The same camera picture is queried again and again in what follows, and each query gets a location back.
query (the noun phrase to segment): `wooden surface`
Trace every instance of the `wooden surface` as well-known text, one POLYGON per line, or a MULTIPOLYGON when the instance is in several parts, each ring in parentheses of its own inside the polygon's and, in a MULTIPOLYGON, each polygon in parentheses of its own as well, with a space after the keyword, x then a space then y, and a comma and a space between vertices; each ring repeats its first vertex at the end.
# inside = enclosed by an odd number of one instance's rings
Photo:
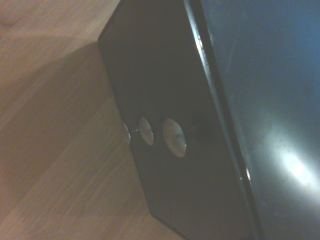
POLYGON ((118 0, 0 0, 0 239, 181 240, 149 213, 97 39, 118 0))

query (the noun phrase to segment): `round button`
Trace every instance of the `round button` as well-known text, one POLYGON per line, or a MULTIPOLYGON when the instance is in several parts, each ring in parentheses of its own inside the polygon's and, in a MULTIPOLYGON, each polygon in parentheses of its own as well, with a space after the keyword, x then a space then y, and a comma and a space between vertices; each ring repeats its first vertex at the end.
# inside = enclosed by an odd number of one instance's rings
POLYGON ((185 135, 178 123, 172 119, 165 120, 163 123, 163 137, 166 145, 174 155, 179 158, 185 156, 187 142, 185 135))
POLYGON ((154 134, 147 119, 141 117, 139 120, 139 131, 143 140, 150 146, 154 144, 154 134))
POLYGON ((127 125, 124 122, 122 122, 121 124, 121 130, 122 130, 122 136, 124 140, 129 144, 131 142, 131 135, 127 125))

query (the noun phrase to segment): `small silver button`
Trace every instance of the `small silver button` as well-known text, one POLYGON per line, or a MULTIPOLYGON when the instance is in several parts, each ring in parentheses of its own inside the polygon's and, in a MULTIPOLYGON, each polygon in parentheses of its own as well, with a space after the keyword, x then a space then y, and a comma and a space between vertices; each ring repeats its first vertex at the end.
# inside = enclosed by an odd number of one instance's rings
POLYGON ((143 140, 150 146, 154 144, 154 134, 147 119, 141 117, 139 120, 139 131, 143 140))
POLYGON ((122 122, 121 124, 121 130, 122 130, 122 136, 124 140, 129 144, 131 142, 131 135, 127 125, 124 122, 122 122))
POLYGON ((172 119, 165 120, 163 123, 163 137, 166 145, 174 155, 179 158, 185 156, 187 142, 185 135, 178 123, 172 119))

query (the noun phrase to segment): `glossy black surface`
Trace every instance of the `glossy black surface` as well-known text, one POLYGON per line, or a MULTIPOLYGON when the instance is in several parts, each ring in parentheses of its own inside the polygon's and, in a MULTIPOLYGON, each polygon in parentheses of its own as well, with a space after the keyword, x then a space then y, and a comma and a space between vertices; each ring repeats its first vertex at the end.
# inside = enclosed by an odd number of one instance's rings
POLYGON ((123 121, 151 125, 131 149, 151 213, 190 240, 250 239, 250 208, 189 22, 184 1, 125 0, 99 38, 123 121), (173 119, 187 140, 184 157, 166 146, 173 119))
POLYGON ((320 239, 320 3, 202 0, 268 240, 320 239))

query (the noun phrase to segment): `button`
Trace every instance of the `button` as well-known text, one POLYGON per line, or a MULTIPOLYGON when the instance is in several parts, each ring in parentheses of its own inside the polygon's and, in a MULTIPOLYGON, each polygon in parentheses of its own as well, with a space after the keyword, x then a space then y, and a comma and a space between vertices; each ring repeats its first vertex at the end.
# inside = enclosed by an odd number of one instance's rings
POLYGON ((185 135, 178 123, 170 118, 165 120, 163 123, 163 137, 166 145, 174 155, 179 158, 185 156, 187 142, 185 135))
POLYGON ((147 119, 141 117, 139 120, 139 131, 143 140, 150 146, 154 144, 154 134, 147 119))
POLYGON ((124 140, 129 144, 131 142, 131 135, 127 125, 124 122, 122 122, 121 124, 121 130, 122 130, 122 136, 124 140))

